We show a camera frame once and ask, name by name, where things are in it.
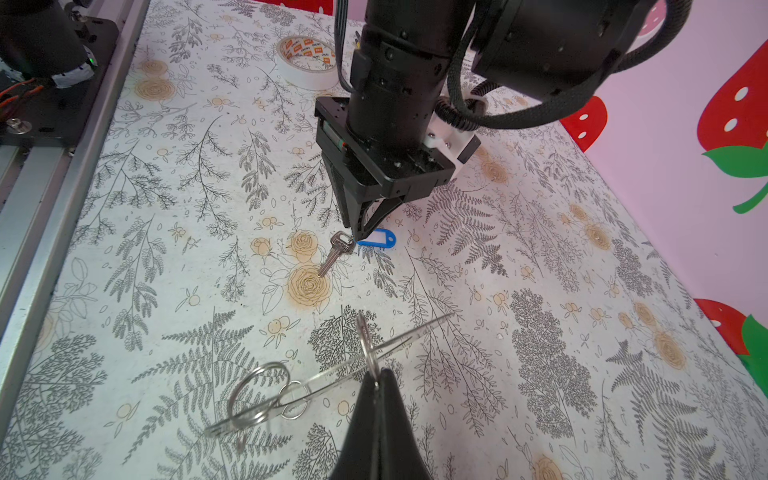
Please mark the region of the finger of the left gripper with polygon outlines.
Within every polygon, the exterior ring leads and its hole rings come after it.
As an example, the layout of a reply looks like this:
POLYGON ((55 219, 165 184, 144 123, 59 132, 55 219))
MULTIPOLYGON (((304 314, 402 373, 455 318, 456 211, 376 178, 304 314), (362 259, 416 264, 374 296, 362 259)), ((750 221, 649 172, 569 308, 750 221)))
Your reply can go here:
POLYGON ((356 240, 366 240, 402 204, 401 198, 380 198, 363 202, 356 222, 356 240))
POLYGON ((365 168, 353 155, 339 158, 324 155, 323 162, 344 227, 351 230, 355 240, 363 240, 366 234, 363 220, 366 208, 365 168))

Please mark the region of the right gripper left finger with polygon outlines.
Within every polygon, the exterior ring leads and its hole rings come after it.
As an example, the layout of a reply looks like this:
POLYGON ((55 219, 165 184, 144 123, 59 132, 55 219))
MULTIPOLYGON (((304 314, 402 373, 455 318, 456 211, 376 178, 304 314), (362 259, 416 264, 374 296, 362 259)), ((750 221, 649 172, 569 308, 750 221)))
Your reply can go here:
POLYGON ((379 478, 379 389, 370 373, 366 373, 358 401, 338 461, 329 478, 379 478))

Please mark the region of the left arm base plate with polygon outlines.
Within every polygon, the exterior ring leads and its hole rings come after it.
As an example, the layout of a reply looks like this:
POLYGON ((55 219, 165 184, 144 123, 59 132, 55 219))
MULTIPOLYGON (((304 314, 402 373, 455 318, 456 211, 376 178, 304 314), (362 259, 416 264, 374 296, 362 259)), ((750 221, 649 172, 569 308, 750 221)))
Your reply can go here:
POLYGON ((94 75, 67 88, 49 84, 30 96, 25 92, 32 84, 10 91, 6 96, 16 100, 1 108, 3 145, 73 147, 79 142, 119 37, 111 20, 87 17, 85 26, 88 34, 82 43, 95 62, 94 75))

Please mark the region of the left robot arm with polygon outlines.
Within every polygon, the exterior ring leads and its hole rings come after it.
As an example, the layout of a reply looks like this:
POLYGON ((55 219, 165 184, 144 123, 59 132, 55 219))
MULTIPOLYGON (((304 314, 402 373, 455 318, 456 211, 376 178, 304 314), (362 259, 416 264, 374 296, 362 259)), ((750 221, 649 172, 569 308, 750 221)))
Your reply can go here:
POLYGON ((372 1, 342 97, 315 104, 316 140, 343 225, 371 235, 401 205, 447 183, 476 130, 566 118, 612 74, 667 47, 690 14, 670 1, 637 37, 649 1, 372 1))

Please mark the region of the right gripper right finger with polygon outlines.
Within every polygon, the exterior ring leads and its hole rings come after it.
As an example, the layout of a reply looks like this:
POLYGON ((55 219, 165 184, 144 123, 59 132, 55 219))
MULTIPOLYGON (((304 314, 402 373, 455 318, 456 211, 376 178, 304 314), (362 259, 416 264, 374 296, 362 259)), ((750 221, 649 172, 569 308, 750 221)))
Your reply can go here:
POLYGON ((431 479, 390 369, 380 372, 374 405, 374 478, 431 479))

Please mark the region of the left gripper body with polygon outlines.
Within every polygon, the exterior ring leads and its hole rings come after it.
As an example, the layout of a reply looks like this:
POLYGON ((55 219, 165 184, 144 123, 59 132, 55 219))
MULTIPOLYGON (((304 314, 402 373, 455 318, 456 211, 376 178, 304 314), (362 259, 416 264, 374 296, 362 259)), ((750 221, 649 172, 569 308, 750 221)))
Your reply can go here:
POLYGON ((451 180, 454 164, 439 150, 420 146, 391 151, 357 138, 347 128, 349 100, 322 96, 315 103, 316 140, 322 150, 336 200, 357 202, 425 198, 451 180))

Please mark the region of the perforated metal ring disc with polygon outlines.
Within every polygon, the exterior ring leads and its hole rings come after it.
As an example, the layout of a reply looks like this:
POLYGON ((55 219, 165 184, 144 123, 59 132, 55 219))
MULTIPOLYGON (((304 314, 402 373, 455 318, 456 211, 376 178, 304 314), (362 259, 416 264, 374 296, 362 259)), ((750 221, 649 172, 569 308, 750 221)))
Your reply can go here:
POLYGON ((290 410, 309 404, 314 398, 354 379, 364 371, 368 371, 377 380, 382 370, 380 366, 381 361, 410 346, 411 343, 431 333, 432 330, 451 318, 451 314, 442 315, 383 343, 374 345, 371 341, 370 329, 365 316, 358 314, 355 318, 355 328, 362 349, 360 354, 355 354, 350 359, 306 380, 293 380, 288 368, 281 362, 267 362, 256 367, 247 373, 233 388, 227 401, 225 418, 206 427, 204 435, 216 438, 267 422, 290 410), (236 412, 234 407, 242 390, 253 380, 264 376, 272 370, 278 371, 279 377, 284 380, 280 391, 271 397, 236 412))

